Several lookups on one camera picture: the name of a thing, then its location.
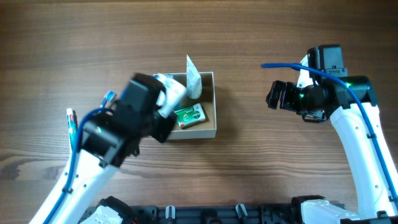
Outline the green soap box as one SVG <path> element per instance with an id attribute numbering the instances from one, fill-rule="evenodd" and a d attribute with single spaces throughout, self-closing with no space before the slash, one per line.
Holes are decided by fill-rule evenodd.
<path id="1" fill-rule="evenodd" d="M 179 128 L 186 129 L 206 120 L 205 112 L 200 103 L 175 111 Z"/>

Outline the white toothpaste tube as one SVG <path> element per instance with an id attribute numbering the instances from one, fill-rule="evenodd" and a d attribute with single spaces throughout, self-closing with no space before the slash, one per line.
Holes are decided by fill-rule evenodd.
<path id="1" fill-rule="evenodd" d="M 188 55 L 186 76 L 188 96 L 191 99 L 198 99 L 202 93 L 201 75 Z"/>

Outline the teal small toothpaste tube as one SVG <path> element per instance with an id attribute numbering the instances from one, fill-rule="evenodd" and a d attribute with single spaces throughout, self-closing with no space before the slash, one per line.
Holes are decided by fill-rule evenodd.
<path id="1" fill-rule="evenodd" d="M 76 114 L 71 108 L 67 108 L 67 124 L 70 151 L 72 151 L 76 141 L 75 139 L 78 131 L 78 123 L 76 119 Z"/>

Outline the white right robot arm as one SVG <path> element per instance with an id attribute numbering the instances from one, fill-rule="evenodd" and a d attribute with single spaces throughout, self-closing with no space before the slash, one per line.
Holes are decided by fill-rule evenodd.
<path id="1" fill-rule="evenodd" d="M 309 85 L 277 80 L 266 101 L 272 109 L 293 111 L 314 123 L 330 121 L 356 187 L 357 212 L 333 205 L 320 195 L 293 198 L 296 223 L 397 223 L 397 169 L 367 77 L 321 78 Z"/>

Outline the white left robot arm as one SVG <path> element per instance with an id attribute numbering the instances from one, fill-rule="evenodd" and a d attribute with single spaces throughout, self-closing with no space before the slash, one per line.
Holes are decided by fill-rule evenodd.
<path id="1" fill-rule="evenodd" d="M 99 146 L 90 152 L 83 145 L 88 139 L 83 127 L 89 120 L 112 112 L 110 108 L 92 110 L 83 118 L 79 127 L 69 122 L 69 128 L 75 128 L 75 132 L 70 133 L 68 164 L 31 223 L 76 223 L 98 192 L 119 170 L 125 158 L 139 154 L 140 137 L 132 141 L 132 146 L 122 145 L 119 151 L 112 144 L 106 148 L 106 152 L 115 157 L 109 162 L 100 154 Z"/>

